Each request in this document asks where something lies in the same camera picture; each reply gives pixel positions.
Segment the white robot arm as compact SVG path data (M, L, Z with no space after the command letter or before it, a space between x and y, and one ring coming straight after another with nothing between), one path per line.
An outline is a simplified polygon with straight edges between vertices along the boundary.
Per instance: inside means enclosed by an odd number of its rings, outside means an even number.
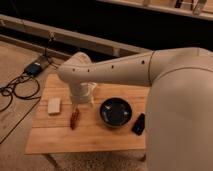
M213 51L156 50L97 63L78 52L58 75L77 102L90 82L147 86L148 171L213 171Z

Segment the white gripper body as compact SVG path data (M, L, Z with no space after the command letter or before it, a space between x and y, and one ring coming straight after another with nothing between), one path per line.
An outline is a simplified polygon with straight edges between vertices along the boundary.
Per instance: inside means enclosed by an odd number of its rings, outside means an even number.
M69 86L70 99L75 105L90 104L94 105L94 90L97 87L96 83L81 83Z

